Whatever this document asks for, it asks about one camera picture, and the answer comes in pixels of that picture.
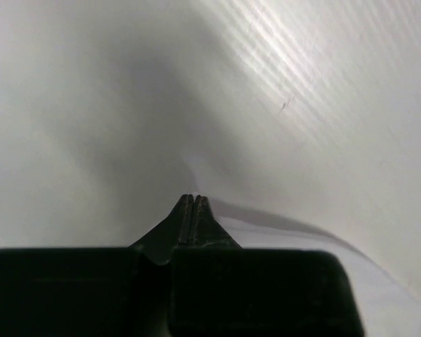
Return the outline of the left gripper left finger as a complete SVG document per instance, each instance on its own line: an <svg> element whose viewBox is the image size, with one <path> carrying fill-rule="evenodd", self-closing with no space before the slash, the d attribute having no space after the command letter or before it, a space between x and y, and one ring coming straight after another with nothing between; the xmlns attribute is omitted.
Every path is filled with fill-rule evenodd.
<svg viewBox="0 0 421 337"><path fill-rule="evenodd" d="M0 336L134 336L170 286L193 197L127 247L0 249Z"/></svg>

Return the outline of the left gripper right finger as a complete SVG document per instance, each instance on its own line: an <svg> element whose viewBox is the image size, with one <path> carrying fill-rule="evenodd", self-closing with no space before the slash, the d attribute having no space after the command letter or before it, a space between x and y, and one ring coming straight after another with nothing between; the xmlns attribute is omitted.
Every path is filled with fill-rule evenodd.
<svg viewBox="0 0 421 337"><path fill-rule="evenodd" d="M173 336L363 336L338 261L320 254L242 248L193 196L170 259Z"/></svg>

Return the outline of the white t shirt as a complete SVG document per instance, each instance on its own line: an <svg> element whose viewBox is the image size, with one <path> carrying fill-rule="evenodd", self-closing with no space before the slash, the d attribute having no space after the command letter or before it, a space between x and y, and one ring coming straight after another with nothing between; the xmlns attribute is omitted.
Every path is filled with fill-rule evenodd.
<svg viewBox="0 0 421 337"><path fill-rule="evenodd" d="M330 256L345 271L366 336L421 336L421 300L380 263L325 230L210 198L217 220L244 249Z"/></svg>

